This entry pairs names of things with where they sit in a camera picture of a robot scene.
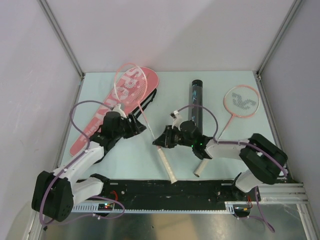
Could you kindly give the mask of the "pink racket cover bag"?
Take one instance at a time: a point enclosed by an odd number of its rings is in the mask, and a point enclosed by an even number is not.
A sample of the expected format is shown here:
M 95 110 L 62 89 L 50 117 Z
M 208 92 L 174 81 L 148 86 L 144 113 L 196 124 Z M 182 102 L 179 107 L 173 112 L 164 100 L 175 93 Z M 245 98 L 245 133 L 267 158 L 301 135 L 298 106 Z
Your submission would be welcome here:
M 141 107 L 143 110 L 147 108 L 147 106 L 153 101 L 153 99 L 156 96 L 157 93 L 157 87 L 159 85 L 159 77 L 155 71 L 153 71 L 150 68 L 147 67 L 141 67 L 142 71 L 146 75 L 147 79 L 147 89 L 144 98 L 142 99 Z M 106 104 L 108 107 L 113 108 L 116 104 L 119 104 L 119 100 L 116 98 L 116 95 L 114 93 L 114 88 L 112 87 L 112 91 L 108 94 L 108 96 L 103 101 L 104 104 Z M 98 130 L 98 127 L 103 123 L 103 118 L 106 115 L 107 112 L 109 112 L 110 109 L 101 105 L 96 113 L 93 115 L 90 122 L 87 124 L 87 126 L 84 128 L 84 133 L 91 137 L 95 131 Z M 124 112 L 126 114 L 133 113 L 137 118 L 141 115 L 141 111 L 139 109 L 139 106 L 137 104 L 133 104 L 131 106 L 126 106 L 124 108 Z M 85 147 L 87 143 L 87 140 L 85 137 L 81 134 L 77 140 L 74 142 L 74 144 L 70 147 L 69 153 L 73 157 L 75 154 L 77 154 L 82 148 Z

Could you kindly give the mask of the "pink badminton racket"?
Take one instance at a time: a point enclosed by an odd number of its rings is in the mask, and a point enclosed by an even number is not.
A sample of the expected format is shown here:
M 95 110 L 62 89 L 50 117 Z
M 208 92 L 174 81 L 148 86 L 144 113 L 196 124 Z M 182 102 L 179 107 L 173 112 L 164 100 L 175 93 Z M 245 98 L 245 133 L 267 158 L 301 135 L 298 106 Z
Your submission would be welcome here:
M 258 111 L 260 102 L 260 94 L 249 85 L 241 84 L 231 88 L 223 98 L 223 106 L 231 117 L 216 139 L 222 137 L 234 118 L 252 117 Z
M 156 159 L 162 162 L 169 181 L 173 184 L 178 180 L 162 147 L 152 144 L 152 141 L 155 140 L 156 137 L 141 105 L 143 98 L 147 96 L 148 83 L 147 75 L 140 66 L 132 62 L 120 66 L 115 73 L 113 83 L 114 95 L 119 101 L 116 108 L 122 111 L 127 110 L 127 108 L 138 108 L 138 110 L 140 110 L 143 123 L 146 124 L 148 129 L 148 137 L 146 139 L 149 142 L 144 143 L 144 145 L 154 148 L 154 151 L 157 152 L 158 157 L 156 157 Z

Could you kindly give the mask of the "black shuttlecock tube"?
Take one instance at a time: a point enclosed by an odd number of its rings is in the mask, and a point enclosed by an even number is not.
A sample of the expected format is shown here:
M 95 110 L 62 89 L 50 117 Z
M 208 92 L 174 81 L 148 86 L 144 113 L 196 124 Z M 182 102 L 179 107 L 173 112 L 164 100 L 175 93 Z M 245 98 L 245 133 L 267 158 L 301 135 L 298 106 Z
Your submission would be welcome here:
M 191 83 L 189 104 L 193 105 L 188 110 L 188 119 L 192 120 L 198 127 L 200 132 L 203 132 L 203 109 L 195 105 L 203 105 L 203 81 L 195 79 Z

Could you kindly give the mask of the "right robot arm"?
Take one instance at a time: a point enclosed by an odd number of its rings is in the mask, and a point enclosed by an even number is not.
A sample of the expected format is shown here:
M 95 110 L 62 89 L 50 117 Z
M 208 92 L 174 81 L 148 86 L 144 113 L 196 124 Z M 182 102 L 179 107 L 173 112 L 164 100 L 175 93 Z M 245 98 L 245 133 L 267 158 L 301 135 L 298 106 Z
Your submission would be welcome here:
M 261 184 L 275 184 L 288 160 L 286 153 L 259 133 L 238 141 L 216 140 L 202 134 L 190 120 L 180 126 L 167 125 L 152 144 L 166 149 L 177 145 L 190 147 L 200 160 L 225 158 L 243 161 L 247 170 L 237 175 L 231 187 L 232 197 L 238 201 Z

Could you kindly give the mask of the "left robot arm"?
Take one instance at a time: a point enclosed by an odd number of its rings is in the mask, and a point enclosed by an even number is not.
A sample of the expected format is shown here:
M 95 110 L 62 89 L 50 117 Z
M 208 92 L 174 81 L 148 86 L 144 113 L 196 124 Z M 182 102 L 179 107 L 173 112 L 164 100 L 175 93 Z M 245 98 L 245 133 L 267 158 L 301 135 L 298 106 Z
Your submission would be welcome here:
M 129 139 L 141 134 L 146 126 L 134 114 L 123 117 L 117 111 L 109 111 L 102 124 L 89 137 L 87 145 L 65 166 L 52 172 L 42 171 L 35 182 L 31 208 L 54 221 L 62 222 L 71 213 L 74 205 L 97 196 L 107 199 L 111 187 L 109 180 L 94 173 L 79 181 L 81 175 L 92 165 L 99 163 L 120 139 Z

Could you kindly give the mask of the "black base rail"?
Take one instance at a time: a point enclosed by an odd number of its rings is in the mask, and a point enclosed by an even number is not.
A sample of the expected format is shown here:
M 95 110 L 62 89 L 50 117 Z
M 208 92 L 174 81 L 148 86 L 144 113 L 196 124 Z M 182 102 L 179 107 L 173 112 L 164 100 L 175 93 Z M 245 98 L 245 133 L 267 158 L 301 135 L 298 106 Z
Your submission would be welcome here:
M 126 212 L 207 212 L 225 210 L 226 202 L 260 201 L 259 189 L 244 193 L 233 180 L 108 180 L 97 200 L 119 202 Z

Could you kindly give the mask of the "left aluminium frame post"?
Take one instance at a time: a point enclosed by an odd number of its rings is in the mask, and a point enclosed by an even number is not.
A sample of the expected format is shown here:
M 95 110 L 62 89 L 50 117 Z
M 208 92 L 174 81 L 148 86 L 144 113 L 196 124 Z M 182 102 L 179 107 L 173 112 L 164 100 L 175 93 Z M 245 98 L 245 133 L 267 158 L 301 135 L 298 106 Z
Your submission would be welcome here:
M 83 72 L 75 54 L 72 50 L 65 34 L 63 33 L 63 30 L 53 12 L 51 9 L 49 3 L 47 0 L 37 0 L 37 3 L 39 4 L 40 8 L 42 9 L 45 17 L 47 18 L 50 26 L 53 29 L 54 34 L 56 35 L 58 41 L 60 42 L 63 50 L 65 51 L 67 57 L 69 58 L 71 65 L 75 69 L 77 75 L 79 76 L 80 80 L 82 81 L 84 79 L 85 73 Z

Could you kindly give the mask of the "aluminium frame post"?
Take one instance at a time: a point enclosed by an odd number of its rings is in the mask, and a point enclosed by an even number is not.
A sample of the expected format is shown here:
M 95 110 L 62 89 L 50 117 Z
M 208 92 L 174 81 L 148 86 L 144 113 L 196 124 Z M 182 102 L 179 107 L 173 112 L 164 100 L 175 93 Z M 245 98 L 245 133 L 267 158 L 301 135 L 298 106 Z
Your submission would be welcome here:
M 276 32 L 275 37 L 273 38 L 271 45 L 269 46 L 266 54 L 264 55 L 262 62 L 260 63 L 257 71 L 256 76 L 260 80 L 262 77 L 262 73 L 266 69 L 269 61 L 271 60 L 272 56 L 276 52 L 277 48 L 280 46 L 283 38 L 285 37 L 287 31 L 289 30 L 290 26 L 294 22 L 296 15 L 298 14 L 300 8 L 305 3 L 304 0 L 294 0 L 292 5 L 290 6 L 287 14 L 284 17 L 279 29 Z
M 60 42 L 63 50 L 65 51 L 67 57 L 69 58 L 71 65 L 75 69 L 77 75 L 79 76 L 80 80 L 82 81 L 84 79 L 85 73 L 83 72 L 75 54 L 72 50 L 65 34 L 63 33 L 63 30 L 53 12 L 51 9 L 49 3 L 47 0 L 37 0 L 37 3 L 39 4 L 40 8 L 42 9 L 45 17 L 47 18 L 50 26 L 53 29 L 54 34 L 56 35 L 58 41 Z

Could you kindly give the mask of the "right aluminium frame post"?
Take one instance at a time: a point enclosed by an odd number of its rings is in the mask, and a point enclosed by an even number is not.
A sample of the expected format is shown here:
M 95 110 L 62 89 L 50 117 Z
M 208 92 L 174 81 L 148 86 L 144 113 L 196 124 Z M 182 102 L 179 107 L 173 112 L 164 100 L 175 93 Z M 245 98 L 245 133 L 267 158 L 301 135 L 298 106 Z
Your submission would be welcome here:
M 287 31 L 289 30 L 290 26 L 294 22 L 296 15 L 298 14 L 300 8 L 305 3 L 304 0 L 294 0 L 292 5 L 290 6 L 287 14 L 284 17 L 279 29 L 276 32 L 275 37 L 273 38 L 271 45 L 269 46 L 266 54 L 264 55 L 262 62 L 260 63 L 257 71 L 256 76 L 260 80 L 262 77 L 262 73 L 266 69 L 269 61 L 271 60 L 272 56 L 276 52 L 277 48 L 280 46 L 283 38 L 285 37 Z

